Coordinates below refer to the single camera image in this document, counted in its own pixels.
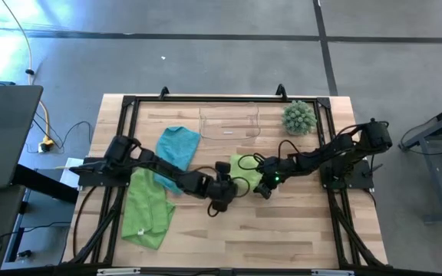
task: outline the gray concrete floor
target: gray concrete floor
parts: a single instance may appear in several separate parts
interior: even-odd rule
[[[311,0],[17,2],[8,0],[24,27],[35,29],[318,34]],[[321,4],[328,35],[442,37],[442,0]],[[0,26],[15,26],[1,2]],[[167,85],[172,93],[273,94],[284,83],[290,94],[328,95],[318,42],[32,38],[31,46],[35,83],[44,87],[51,124],[62,136],[78,121],[96,122],[104,93],[159,93]],[[357,121],[388,120],[395,143],[404,131],[442,111],[442,44],[331,43],[330,52],[338,94],[351,97]],[[25,84],[27,64],[18,32],[0,38],[0,80]],[[41,137],[34,127],[27,141],[31,150]],[[52,168],[88,150],[87,128],[80,126],[68,137],[65,153],[24,151],[20,162]],[[390,264],[442,272],[442,224],[421,221],[437,211],[423,158],[393,148],[375,162],[384,164],[374,179]]]

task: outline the blue towel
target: blue towel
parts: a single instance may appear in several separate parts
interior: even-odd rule
[[[196,153],[199,140],[200,135],[198,133],[190,131],[183,126],[168,127],[158,140],[157,155],[185,170]],[[175,185],[175,182],[156,173],[154,174],[154,181],[177,195],[182,193],[182,190]]]

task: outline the black desk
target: black desk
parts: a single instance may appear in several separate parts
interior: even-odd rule
[[[40,86],[0,86],[0,235],[14,231],[25,188],[67,202],[78,197],[76,189],[18,164],[42,91]],[[10,239],[14,244],[14,235],[2,239],[0,267]]]

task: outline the yellow cable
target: yellow cable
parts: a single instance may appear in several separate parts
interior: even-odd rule
[[[15,20],[16,24],[18,24],[21,33],[23,34],[23,36],[25,37],[25,41],[27,42],[27,47],[28,47],[28,69],[31,69],[31,48],[30,48],[30,42],[28,42],[28,38],[27,38],[27,34],[25,33],[25,30],[23,30],[23,27],[20,25],[20,22],[18,21],[18,19],[16,18],[15,14],[13,14],[13,11],[9,8],[8,4],[6,4],[5,0],[1,0],[3,2],[3,4],[5,4],[6,8],[8,9],[9,13],[12,14],[13,19]],[[28,74],[28,85],[32,85],[31,82],[31,76],[30,74]],[[45,118],[45,135],[44,135],[44,139],[43,139],[43,143],[44,144],[48,144],[51,145],[54,143],[54,141],[50,138],[49,134],[49,116],[48,116],[48,112],[47,112],[47,108],[45,107],[44,103],[40,100],[38,101],[38,104],[40,104],[40,106],[42,107],[42,109],[44,110],[44,118]]]
[[[44,110],[44,118],[45,118],[45,136],[44,136],[44,143],[48,141],[52,141],[52,139],[49,137],[49,116],[47,113],[47,108],[45,107],[44,103],[40,100],[38,101],[38,104],[42,107]]]

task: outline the white cable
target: white cable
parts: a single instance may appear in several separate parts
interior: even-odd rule
[[[31,48],[30,48],[30,42],[28,42],[27,34],[25,33],[25,31],[21,27],[20,22],[18,21],[18,19],[16,19],[16,16],[15,16],[15,14],[13,14],[13,11],[9,8],[8,4],[6,4],[6,1],[5,0],[1,0],[1,1],[3,1],[3,4],[5,4],[6,8],[9,11],[9,13],[12,14],[13,19],[15,20],[16,24],[18,24],[21,33],[25,37],[25,41],[27,42],[27,48],[28,48],[28,61],[29,61],[28,69],[32,70],[31,69]],[[27,75],[28,75],[28,85],[31,85],[30,74],[27,74]]]
[[[9,13],[12,14],[12,17],[15,20],[16,24],[18,24],[18,27],[20,28],[20,31],[23,34],[23,37],[25,37],[25,41],[27,42],[27,48],[28,48],[28,69],[32,70],[31,69],[31,63],[32,63],[31,62],[31,48],[30,48],[30,42],[28,42],[27,34],[25,33],[25,30],[21,26],[20,21],[18,21],[15,14],[13,13],[13,11],[9,8],[8,4],[6,4],[6,1],[5,0],[1,0],[1,1],[3,2],[3,4],[5,4]],[[28,85],[32,85],[31,75],[29,73],[27,73],[27,75],[28,75]],[[41,100],[38,101],[38,103],[40,104],[40,106],[44,110],[44,115],[45,115],[45,125],[46,125],[45,136],[44,136],[44,142],[45,142],[45,141],[51,140],[51,138],[49,136],[49,116],[48,116],[47,108],[45,107],[44,103]]]

